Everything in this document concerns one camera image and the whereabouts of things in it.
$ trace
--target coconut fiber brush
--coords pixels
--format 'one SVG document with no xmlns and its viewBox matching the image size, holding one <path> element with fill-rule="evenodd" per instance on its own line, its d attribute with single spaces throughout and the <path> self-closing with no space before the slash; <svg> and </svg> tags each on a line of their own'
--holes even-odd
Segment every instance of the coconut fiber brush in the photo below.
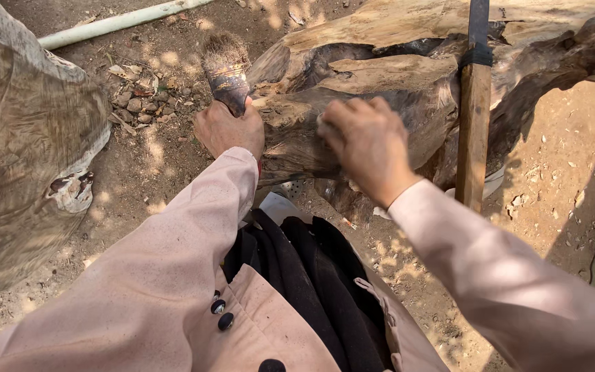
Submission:
<svg viewBox="0 0 595 372">
<path fill-rule="evenodd" d="M 207 35 L 201 50 L 201 66 L 213 97 L 224 103 L 235 117 L 242 116 L 249 93 L 244 74 L 249 68 L 249 57 L 243 39 L 226 31 Z"/>
</svg>

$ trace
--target dirt ground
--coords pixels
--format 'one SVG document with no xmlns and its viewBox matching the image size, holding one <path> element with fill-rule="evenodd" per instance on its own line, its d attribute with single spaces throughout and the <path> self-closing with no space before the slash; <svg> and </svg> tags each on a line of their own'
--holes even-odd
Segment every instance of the dirt ground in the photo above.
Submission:
<svg viewBox="0 0 595 372">
<path fill-rule="evenodd" d="M 42 37 L 93 16 L 102 19 L 161 2 L 4 0 L 2 5 Z M 45 265 L 0 294 L 0 330 L 60 295 L 87 264 L 146 217 L 161 211 L 209 164 L 211 158 L 193 139 L 190 122 L 194 111 L 210 102 L 196 55 L 206 30 L 227 29 L 240 35 L 253 61 L 286 32 L 348 15 L 360 3 L 353 0 L 343 7 L 342 1 L 251 0 L 243 9 L 234 0 L 219 0 L 186 12 L 185 20 L 154 21 L 55 50 L 83 68 L 111 98 L 124 85 L 106 72 L 111 62 L 144 63 L 149 66 L 142 66 L 145 76 L 151 71 L 163 75 L 160 85 L 173 78 L 176 117 L 139 128 L 137 136 L 114 126 L 110 142 L 91 164 L 96 179 L 87 217 Z M 291 20 L 289 10 L 304 18 L 306 25 Z M 192 92 L 187 94 L 185 88 Z M 507 176 L 485 200 L 483 215 L 567 272 L 583 280 L 593 275 L 595 286 L 595 268 L 589 268 L 595 251 L 595 83 L 549 92 L 540 100 L 524 139 L 508 156 Z M 298 207 L 327 218 L 353 242 L 392 286 L 452 370 L 510 370 L 461 316 L 391 221 L 375 216 L 368 229 L 354 230 L 316 194 L 312 184 L 313 180 L 307 181 Z M 584 200 L 576 208 L 582 191 Z M 258 193 L 259 201 L 264 193 L 267 190 Z M 524 202 L 511 217 L 506 206 L 520 195 Z"/>
</svg>

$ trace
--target white pipe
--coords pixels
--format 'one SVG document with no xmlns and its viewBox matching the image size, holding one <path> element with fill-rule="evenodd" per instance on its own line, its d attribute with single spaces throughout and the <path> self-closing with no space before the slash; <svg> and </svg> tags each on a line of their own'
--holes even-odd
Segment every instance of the white pipe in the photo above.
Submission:
<svg viewBox="0 0 595 372">
<path fill-rule="evenodd" d="M 210 3 L 211 1 L 213 0 L 174 0 L 169 3 L 147 7 L 138 11 L 59 31 L 38 39 L 38 42 L 41 47 L 47 50 L 61 48 L 74 42 L 99 37 L 109 32 L 127 29 L 138 24 L 168 17 L 172 14 Z"/>
</svg>

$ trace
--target black button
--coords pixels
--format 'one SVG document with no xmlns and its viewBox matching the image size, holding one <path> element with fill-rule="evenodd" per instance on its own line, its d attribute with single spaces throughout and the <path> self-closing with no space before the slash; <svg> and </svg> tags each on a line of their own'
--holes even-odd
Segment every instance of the black button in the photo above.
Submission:
<svg viewBox="0 0 595 372">
<path fill-rule="evenodd" d="M 213 314 L 219 314 L 220 312 L 224 311 L 224 307 L 226 306 L 225 300 L 217 300 L 210 305 L 210 312 Z"/>
<path fill-rule="evenodd" d="M 265 359 L 259 366 L 259 372 L 286 372 L 286 367 L 277 359 Z"/>
<path fill-rule="evenodd" d="M 219 318 L 219 321 L 217 322 L 217 328 L 219 328 L 220 331 L 223 331 L 232 325 L 233 325 L 233 314 L 231 314 L 230 312 L 227 312 L 226 314 L 222 315 Z"/>
</svg>

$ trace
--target sleeve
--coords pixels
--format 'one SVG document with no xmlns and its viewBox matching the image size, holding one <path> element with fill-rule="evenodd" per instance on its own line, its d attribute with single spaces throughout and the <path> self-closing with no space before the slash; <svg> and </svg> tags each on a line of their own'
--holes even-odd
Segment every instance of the sleeve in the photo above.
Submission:
<svg viewBox="0 0 595 372">
<path fill-rule="evenodd" d="M 389 207 L 459 309 L 521 371 L 595 371 L 595 289 L 426 180 Z"/>
<path fill-rule="evenodd" d="M 187 334 L 258 178 L 249 151 L 228 149 L 66 292 L 0 333 L 0 370 L 189 371 Z"/>
</svg>

